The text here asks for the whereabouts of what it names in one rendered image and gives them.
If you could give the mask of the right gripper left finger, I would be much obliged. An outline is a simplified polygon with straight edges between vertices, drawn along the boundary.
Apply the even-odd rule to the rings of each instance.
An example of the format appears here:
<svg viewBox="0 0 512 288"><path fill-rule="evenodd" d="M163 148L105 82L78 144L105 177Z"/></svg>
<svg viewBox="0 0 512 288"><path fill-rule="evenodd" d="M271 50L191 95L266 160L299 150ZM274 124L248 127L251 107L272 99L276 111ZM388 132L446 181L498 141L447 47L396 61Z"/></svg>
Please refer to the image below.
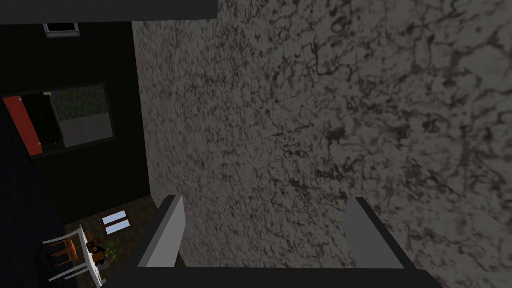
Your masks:
<svg viewBox="0 0 512 288"><path fill-rule="evenodd" d="M168 195L146 227L130 256L130 266L173 268L186 227L184 199Z"/></svg>

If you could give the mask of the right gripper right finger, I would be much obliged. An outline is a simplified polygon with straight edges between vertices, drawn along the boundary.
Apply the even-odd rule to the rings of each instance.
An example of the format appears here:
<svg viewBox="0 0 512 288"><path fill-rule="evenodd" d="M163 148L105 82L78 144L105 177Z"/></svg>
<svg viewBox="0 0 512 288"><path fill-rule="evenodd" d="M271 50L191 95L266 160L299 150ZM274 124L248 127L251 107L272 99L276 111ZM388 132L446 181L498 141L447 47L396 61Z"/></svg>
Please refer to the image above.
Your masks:
<svg viewBox="0 0 512 288"><path fill-rule="evenodd" d="M364 198L348 199L343 228L358 269L416 268Z"/></svg>

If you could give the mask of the white window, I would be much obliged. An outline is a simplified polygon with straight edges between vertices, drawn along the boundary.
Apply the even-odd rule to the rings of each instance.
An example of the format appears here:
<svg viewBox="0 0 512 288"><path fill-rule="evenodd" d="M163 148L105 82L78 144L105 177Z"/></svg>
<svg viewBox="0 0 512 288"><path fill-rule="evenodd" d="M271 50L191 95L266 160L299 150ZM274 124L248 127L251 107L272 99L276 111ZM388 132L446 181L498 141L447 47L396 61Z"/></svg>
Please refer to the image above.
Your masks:
<svg viewBox="0 0 512 288"><path fill-rule="evenodd" d="M125 210L109 214L103 217L101 222L107 236L131 226Z"/></svg>

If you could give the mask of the white table with chairs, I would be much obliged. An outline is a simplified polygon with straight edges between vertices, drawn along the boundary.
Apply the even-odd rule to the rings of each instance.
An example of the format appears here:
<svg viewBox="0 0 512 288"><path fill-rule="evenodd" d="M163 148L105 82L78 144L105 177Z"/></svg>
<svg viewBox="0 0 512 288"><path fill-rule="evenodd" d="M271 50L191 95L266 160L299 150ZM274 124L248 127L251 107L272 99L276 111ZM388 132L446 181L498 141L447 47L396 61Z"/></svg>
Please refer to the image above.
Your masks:
<svg viewBox="0 0 512 288"><path fill-rule="evenodd" d="M104 288L107 279L102 275L102 271L117 259L117 248L113 242L102 244L105 251L98 251L97 239L81 224L76 230L64 236L43 241L42 244L49 248L59 249L51 255L52 258L67 256L67 259L57 264L57 267L80 261L76 266L52 276L49 282L59 279L67 281L86 274L90 275L94 288Z"/></svg>

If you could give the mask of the red door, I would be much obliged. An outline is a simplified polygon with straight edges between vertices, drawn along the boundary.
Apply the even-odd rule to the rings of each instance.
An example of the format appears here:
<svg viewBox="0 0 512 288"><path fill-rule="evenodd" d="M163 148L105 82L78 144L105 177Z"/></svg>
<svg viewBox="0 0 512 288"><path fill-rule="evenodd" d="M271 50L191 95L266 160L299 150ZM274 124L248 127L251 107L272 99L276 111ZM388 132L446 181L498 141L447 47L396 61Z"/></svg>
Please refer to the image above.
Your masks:
<svg viewBox="0 0 512 288"><path fill-rule="evenodd" d="M3 98L13 122L30 156L43 153L43 147L20 96Z"/></svg>

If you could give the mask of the grey framed window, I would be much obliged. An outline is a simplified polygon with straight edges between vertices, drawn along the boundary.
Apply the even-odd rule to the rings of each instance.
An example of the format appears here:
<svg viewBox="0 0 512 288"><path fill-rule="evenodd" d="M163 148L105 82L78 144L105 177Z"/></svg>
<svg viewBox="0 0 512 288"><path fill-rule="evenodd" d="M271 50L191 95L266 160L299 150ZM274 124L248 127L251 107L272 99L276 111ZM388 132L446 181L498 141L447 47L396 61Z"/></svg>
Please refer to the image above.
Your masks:
<svg viewBox="0 0 512 288"><path fill-rule="evenodd" d="M78 23L45 23L43 24L45 35L48 39L80 37Z"/></svg>

